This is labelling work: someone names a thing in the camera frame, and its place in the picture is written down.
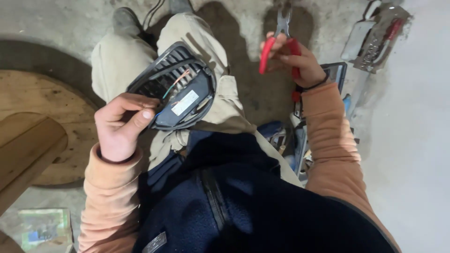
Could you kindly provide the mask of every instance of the sticker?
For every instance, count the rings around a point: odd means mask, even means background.
[[[155,239],[149,242],[147,246],[145,246],[145,248],[142,250],[142,253],[154,253],[157,249],[159,249],[166,243],[167,243],[166,233],[162,232],[157,237],[155,237]]]
[[[198,98],[197,93],[191,90],[183,99],[179,102],[175,102],[176,105],[172,108],[172,111],[180,116],[193,102],[195,102]]]

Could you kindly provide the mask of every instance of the white label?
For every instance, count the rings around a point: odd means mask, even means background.
[[[172,111],[180,116],[194,101],[198,98],[197,93],[191,90],[184,98],[182,98],[179,102],[175,102],[176,105],[172,108]]]

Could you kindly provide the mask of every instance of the white wall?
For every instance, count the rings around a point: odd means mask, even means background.
[[[404,253],[450,252],[450,0],[405,0],[414,19],[355,110],[375,213]]]

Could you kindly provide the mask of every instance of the fingernail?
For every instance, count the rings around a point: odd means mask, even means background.
[[[151,114],[150,112],[147,112],[147,111],[143,111],[143,112],[142,112],[142,116],[143,116],[144,118],[146,118],[146,119],[152,118],[152,114]]]

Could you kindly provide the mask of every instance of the khaki pants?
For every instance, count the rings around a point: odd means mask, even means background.
[[[214,102],[205,117],[193,128],[230,134],[252,133],[269,156],[279,160],[281,177],[294,185],[301,186],[284,158],[256,131],[244,116],[238,98],[236,80],[229,75],[228,60],[222,45],[201,18],[190,14],[173,16],[161,31],[156,53],[145,41],[126,34],[109,33],[92,52],[92,88],[106,103],[125,92],[127,86],[152,62],[177,41],[186,42],[214,69],[217,82]],[[148,141],[151,134],[141,136]],[[153,131],[153,140],[148,144],[150,151],[148,169],[157,166],[170,152],[178,151],[187,144],[189,130]]]

